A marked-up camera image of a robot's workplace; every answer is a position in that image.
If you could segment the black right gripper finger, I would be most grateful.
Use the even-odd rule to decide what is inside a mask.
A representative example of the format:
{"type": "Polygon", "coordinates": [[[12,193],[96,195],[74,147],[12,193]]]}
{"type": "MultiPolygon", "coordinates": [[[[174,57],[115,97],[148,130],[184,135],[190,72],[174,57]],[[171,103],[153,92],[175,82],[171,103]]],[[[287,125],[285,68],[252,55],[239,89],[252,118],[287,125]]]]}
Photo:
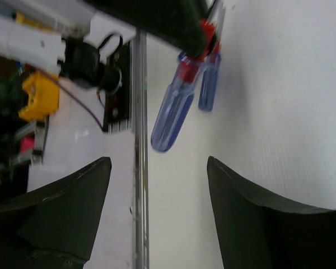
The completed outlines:
{"type": "Polygon", "coordinates": [[[190,56],[200,56],[208,46],[202,22],[206,1],[195,0],[91,0],[86,4],[141,29],[190,56]]]}

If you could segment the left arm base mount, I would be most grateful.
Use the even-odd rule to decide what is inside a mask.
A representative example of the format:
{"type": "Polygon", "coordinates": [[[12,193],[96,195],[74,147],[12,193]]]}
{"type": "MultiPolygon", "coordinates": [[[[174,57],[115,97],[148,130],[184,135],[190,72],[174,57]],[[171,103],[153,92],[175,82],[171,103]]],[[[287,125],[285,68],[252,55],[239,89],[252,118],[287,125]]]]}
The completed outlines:
{"type": "Polygon", "coordinates": [[[110,54],[114,56],[123,47],[123,37],[118,32],[109,33],[98,47],[83,41],[82,38],[63,38],[66,45],[65,58],[57,62],[61,67],[61,77],[71,80],[85,90],[95,88],[99,103],[105,110],[108,110],[109,106],[102,102],[100,92],[105,91],[105,96],[116,97],[123,84],[123,71],[109,62],[110,57],[106,58],[105,63],[100,60],[101,50],[113,37],[119,39],[117,47],[110,54]]]}

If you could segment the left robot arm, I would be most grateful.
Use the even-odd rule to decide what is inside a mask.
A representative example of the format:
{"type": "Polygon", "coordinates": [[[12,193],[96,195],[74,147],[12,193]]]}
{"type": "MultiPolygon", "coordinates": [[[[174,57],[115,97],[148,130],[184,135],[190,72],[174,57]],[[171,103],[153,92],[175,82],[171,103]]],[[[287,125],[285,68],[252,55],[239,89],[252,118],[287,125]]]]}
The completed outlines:
{"type": "Polygon", "coordinates": [[[20,25],[0,15],[0,56],[58,75],[65,58],[61,35],[20,25]]]}

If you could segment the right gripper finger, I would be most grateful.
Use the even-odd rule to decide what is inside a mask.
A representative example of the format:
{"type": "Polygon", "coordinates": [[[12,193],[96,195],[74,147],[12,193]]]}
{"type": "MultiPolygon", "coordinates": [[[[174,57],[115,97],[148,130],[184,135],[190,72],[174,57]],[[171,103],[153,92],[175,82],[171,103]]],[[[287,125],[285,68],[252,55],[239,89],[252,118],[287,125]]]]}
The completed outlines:
{"type": "Polygon", "coordinates": [[[336,210],[280,196],[215,157],[207,175],[224,268],[336,268],[336,210]]]}
{"type": "Polygon", "coordinates": [[[0,268],[83,268],[90,260],[111,174],[101,157],[0,202],[0,268]]]}

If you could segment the aluminium frame rail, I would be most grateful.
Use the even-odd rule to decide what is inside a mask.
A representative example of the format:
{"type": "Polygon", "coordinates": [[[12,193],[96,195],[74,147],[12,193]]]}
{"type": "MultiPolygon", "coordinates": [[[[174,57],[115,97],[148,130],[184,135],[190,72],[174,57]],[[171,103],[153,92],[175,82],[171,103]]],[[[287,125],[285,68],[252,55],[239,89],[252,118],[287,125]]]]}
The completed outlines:
{"type": "Polygon", "coordinates": [[[132,214],[135,247],[134,268],[149,268],[147,44],[146,33],[137,30],[131,41],[131,128],[134,133],[134,200],[132,214]]]}

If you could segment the yellow connector block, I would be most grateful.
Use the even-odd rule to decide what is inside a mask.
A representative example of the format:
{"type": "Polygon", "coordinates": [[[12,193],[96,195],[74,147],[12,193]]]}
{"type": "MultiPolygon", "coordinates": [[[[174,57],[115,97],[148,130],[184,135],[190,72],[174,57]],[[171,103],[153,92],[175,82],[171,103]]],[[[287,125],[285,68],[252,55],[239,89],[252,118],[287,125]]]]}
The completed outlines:
{"type": "Polygon", "coordinates": [[[21,119],[27,122],[44,121],[47,116],[57,111],[60,91],[56,84],[58,76],[52,74],[49,76],[54,82],[35,71],[22,83],[22,89],[28,94],[28,101],[18,112],[21,119]]]}

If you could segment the blue handle screwdriver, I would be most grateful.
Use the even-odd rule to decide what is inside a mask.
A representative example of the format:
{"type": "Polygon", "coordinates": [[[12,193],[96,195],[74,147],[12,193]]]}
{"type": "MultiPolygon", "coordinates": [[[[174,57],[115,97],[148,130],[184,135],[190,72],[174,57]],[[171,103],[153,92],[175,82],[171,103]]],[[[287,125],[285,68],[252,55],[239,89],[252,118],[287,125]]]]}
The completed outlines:
{"type": "Polygon", "coordinates": [[[202,19],[200,25],[208,38],[208,44],[200,56],[192,57],[186,53],[179,60],[151,133],[151,146],[155,151],[166,152],[171,149],[194,100],[198,77],[209,67],[206,57],[215,46],[216,27],[207,19],[202,19]]]}
{"type": "Polygon", "coordinates": [[[206,56],[205,70],[202,78],[198,108],[204,112],[211,112],[213,109],[218,73],[221,63],[221,35],[225,19],[225,7],[222,1],[213,1],[209,8],[208,20],[210,21],[217,12],[215,42],[212,51],[206,56]]]}

